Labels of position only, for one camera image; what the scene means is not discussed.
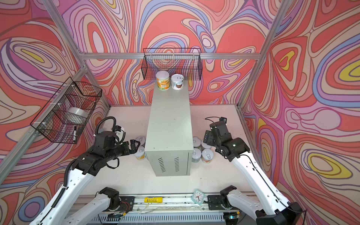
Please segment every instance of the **white table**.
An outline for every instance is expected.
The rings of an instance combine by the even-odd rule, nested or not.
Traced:
[[[191,105],[190,113],[193,135],[201,140],[205,131],[210,129],[211,123],[204,118],[223,116],[228,119],[228,130],[232,137],[239,137],[248,144],[234,105]],[[125,141],[146,136],[149,115],[150,106],[112,107],[108,114],[114,116],[117,125],[125,129]],[[104,128],[108,130],[111,126],[112,120],[104,123]],[[146,159],[139,161],[134,155],[122,156],[119,159],[118,168],[102,168],[81,194],[95,194],[107,186],[118,190],[120,194],[192,193],[194,189],[202,192],[219,192],[229,185],[234,185],[242,192],[252,191],[240,171],[218,153],[215,153],[209,164],[202,161],[192,163],[190,176],[156,177]],[[116,161],[109,162],[111,166],[116,164]]]

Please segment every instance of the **white can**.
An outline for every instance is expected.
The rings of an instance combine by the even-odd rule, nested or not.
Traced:
[[[181,90],[184,84],[184,76],[181,74],[174,74],[171,76],[171,87],[174,90]]]
[[[138,159],[138,160],[143,160],[146,158],[146,155],[145,155],[145,148],[144,146],[139,146],[138,148],[138,151],[134,154],[135,157]]]
[[[210,163],[212,159],[214,158],[214,152],[211,149],[204,149],[201,153],[201,160],[204,163]]]
[[[201,159],[201,151],[198,148],[194,148],[192,162],[199,162]]]
[[[208,145],[208,144],[204,143],[203,141],[201,142],[201,147],[200,147],[201,151],[203,151],[206,148],[211,149],[211,147],[212,147],[211,145]]]
[[[198,137],[193,137],[194,148],[200,148],[201,140]]]
[[[144,136],[140,136],[140,137],[137,137],[135,138],[135,141],[139,141],[140,142],[140,145],[141,146],[144,146],[145,147],[145,137]]]
[[[167,71],[161,70],[156,73],[156,80],[158,83],[158,88],[162,91],[169,89],[170,87],[170,75]]]

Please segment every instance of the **clock face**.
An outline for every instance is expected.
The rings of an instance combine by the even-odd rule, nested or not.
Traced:
[[[195,192],[193,193],[193,196],[191,197],[191,199],[193,200],[193,202],[195,202],[196,204],[201,205],[202,202],[204,201],[204,193],[202,193],[201,191],[199,191],[198,189],[195,190]]]

